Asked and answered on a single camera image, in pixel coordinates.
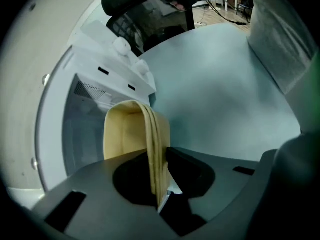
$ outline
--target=white knob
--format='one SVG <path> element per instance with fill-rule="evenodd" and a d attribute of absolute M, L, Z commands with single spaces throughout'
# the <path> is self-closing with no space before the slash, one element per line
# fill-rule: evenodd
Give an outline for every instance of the white knob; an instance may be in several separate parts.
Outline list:
<path fill-rule="evenodd" d="M 128 43 L 126 39 L 123 37 L 118 37 L 114 42 L 113 42 L 113 47 L 114 49 L 122 56 L 127 56 L 128 53 L 131 51 L 131 46 Z"/>
<path fill-rule="evenodd" d="M 139 60 L 136 64 L 132 66 L 133 70 L 139 72 L 142 76 L 150 71 L 148 64 L 143 59 Z"/>

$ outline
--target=chair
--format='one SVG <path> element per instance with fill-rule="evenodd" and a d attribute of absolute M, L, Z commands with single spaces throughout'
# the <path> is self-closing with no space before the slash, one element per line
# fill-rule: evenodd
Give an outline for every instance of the chair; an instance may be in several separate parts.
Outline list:
<path fill-rule="evenodd" d="M 125 38 L 136 56 L 195 29 L 192 10 L 179 12 L 159 0 L 134 0 L 113 14 L 106 26 L 118 37 Z"/>
<path fill-rule="evenodd" d="M 238 14 L 239 10 L 242 11 L 242 18 L 245 16 L 246 21 L 250 23 L 250 12 L 252 12 L 253 8 L 254 0 L 241 0 L 241 3 L 239 3 L 236 8 L 236 14 Z"/>

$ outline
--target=black slot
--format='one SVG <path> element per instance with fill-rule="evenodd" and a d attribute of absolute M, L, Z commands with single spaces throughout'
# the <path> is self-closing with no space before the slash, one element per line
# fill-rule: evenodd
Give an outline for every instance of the black slot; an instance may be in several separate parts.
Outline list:
<path fill-rule="evenodd" d="M 71 219 L 76 214 L 80 205 L 86 198 L 86 194 L 72 191 L 63 201 L 48 215 L 45 222 L 54 229 L 64 232 Z"/>
<path fill-rule="evenodd" d="M 134 87 L 131 86 L 130 84 L 129 84 L 129 88 L 132 89 L 132 90 L 134 90 L 134 91 L 136 90 L 136 88 L 134 88 Z"/>
<path fill-rule="evenodd" d="M 107 76 L 109 76 L 109 72 L 104 70 L 103 68 L 99 67 L 98 70 L 104 74 L 106 74 Z"/>
<path fill-rule="evenodd" d="M 254 173 L 255 173 L 254 169 L 244 168 L 241 166 L 237 166 L 237 167 L 233 168 L 233 171 L 241 173 L 241 174 L 250 175 L 250 176 L 254 175 Z"/>

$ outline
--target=floor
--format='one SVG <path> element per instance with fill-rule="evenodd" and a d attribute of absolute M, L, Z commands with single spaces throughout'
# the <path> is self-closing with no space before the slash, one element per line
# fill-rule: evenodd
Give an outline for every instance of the floor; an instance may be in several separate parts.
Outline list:
<path fill-rule="evenodd" d="M 217 7 L 221 9 L 219 11 L 219 13 L 223 17 L 225 17 L 226 19 L 236 21 L 236 22 L 247 23 L 246 18 L 245 17 L 242 18 L 241 13 L 238 13 L 238 15 L 236 15 L 236 11 L 231 8 L 228 8 L 228 11 L 226 11 L 225 8 L 222 6 L 218 5 Z M 204 7 L 194 8 L 193 9 L 193 18 L 194 18 L 194 22 L 202 22 L 206 25 L 213 25 L 213 24 L 217 24 L 217 23 L 228 23 L 228 21 L 223 19 L 221 16 L 219 16 L 215 11 L 213 11 L 208 6 L 206 8 L 204 8 Z M 246 33 L 248 33 L 250 31 L 250 25 L 244 25 L 244 26 L 240 26 L 240 25 L 236 25 L 236 24 L 233 24 L 233 25 Z"/>

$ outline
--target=gray fabric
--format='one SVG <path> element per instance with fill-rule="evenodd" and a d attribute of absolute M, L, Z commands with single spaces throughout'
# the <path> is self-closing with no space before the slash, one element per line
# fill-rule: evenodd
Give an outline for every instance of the gray fabric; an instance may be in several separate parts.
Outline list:
<path fill-rule="evenodd" d="M 287 94 L 308 71 L 317 45 L 287 0 L 253 0 L 248 42 Z"/>

